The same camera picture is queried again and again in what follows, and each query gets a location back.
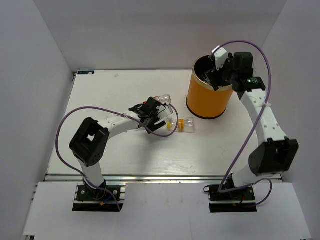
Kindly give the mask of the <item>large clear unlabelled bottle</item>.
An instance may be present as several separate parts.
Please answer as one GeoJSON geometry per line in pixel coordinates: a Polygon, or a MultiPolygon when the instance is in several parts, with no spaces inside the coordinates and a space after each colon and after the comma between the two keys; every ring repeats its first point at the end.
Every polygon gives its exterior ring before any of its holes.
{"type": "Polygon", "coordinates": [[[171,120],[171,115],[174,113],[174,111],[171,109],[171,108],[169,108],[169,107],[167,107],[165,110],[163,110],[163,111],[161,111],[160,113],[159,113],[159,118],[161,119],[161,120],[164,120],[164,121],[166,121],[166,122],[169,122],[170,120],[171,120]]]}

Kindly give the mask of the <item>black-cap black-label bottle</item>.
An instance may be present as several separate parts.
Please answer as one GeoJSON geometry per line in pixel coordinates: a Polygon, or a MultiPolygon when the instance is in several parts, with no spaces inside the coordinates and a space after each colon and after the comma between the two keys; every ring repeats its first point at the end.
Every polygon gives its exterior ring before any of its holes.
{"type": "Polygon", "coordinates": [[[203,83],[205,83],[209,86],[212,86],[210,79],[208,78],[208,76],[205,73],[202,73],[199,78],[203,83]]]}

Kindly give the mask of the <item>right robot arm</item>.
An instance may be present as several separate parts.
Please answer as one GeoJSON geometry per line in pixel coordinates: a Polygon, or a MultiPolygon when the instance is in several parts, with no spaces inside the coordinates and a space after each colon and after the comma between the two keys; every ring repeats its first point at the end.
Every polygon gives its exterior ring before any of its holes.
{"type": "Polygon", "coordinates": [[[220,47],[212,52],[210,60],[215,66],[210,72],[214,90],[218,85],[231,85],[246,108],[257,135],[258,147],[249,155],[242,169],[231,173],[222,181],[219,192],[236,200],[262,179],[287,172],[298,152],[299,144],[288,138],[280,127],[269,105],[266,86],[260,77],[253,76],[253,55],[249,52],[228,53],[220,47]]]}

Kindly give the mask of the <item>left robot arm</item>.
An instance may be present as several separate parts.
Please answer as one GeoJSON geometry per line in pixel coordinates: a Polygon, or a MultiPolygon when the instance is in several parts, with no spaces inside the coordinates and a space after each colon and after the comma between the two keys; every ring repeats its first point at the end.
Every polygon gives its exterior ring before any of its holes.
{"type": "Polygon", "coordinates": [[[80,163],[90,196],[99,200],[106,193],[106,181],[102,175],[100,160],[107,142],[117,135],[143,126],[148,128],[149,133],[153,133],[163,127],[166,124],[165,118],[173,113],[169,104],[150,97],[147,102],[137,104],[108,119],[85,118],[71,139],[69,148],[80,163]]]}

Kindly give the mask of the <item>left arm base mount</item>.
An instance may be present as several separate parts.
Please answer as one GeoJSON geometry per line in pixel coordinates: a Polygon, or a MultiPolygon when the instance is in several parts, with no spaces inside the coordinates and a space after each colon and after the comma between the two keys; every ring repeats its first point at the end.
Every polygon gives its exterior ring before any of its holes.
{"type": "Polygon", "coordinates": [[[107,185],[114,198],[105,191],[95,190],[92,192],[84,183],[78,184],[73,201],[73,212],[97,212],[97,213],[116,213],[123,208],[125,201],[125,186],[107,185]]]}

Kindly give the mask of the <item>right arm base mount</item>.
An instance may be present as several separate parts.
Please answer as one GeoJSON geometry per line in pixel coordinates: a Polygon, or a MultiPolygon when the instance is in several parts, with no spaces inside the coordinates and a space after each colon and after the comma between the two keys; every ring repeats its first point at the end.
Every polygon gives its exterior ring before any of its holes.
{"type": "Polygon", "coordinates": [[[253,187],[231,192],[219,192],[219,184],[206,185],[203,192],[208,194],[209,212],[222,213],[254,213],[257,212],[253,187]]]}

